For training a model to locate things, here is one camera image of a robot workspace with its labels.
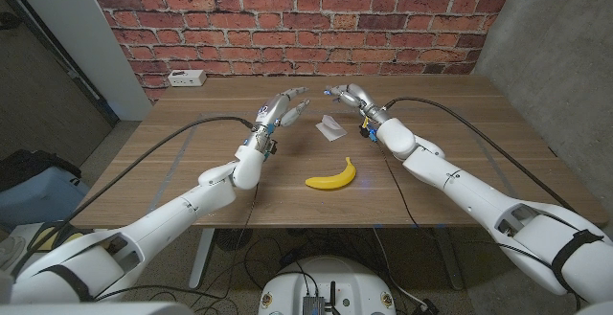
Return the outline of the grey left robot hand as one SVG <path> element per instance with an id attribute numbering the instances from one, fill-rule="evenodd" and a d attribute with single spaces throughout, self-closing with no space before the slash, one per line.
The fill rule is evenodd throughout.
<path id="1" fill-rule="evenodd" d="M 257 113 L 252 133 L 243 144 L 264 152 L 275 129 L 294 124 L 309 105 L 309 99 L 304 99 L 296 107 L 289 108 L 291 100 L 306 91 L 307 87 L 291 88 L 266 101 Z"/>

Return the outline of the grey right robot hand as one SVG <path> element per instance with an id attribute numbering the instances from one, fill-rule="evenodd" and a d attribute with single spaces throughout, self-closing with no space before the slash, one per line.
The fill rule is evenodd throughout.
<path id="1" fill-rule="evenodd" d="M 324 93 L 349 107 L 357 108 L 364 118 L 360 125 L 360 134 L 373 142 L 377 141 L 377 128 L 390 119 L 384 107 L 378 106 L 365 90 L 354 83 L 328 86 Z"/>

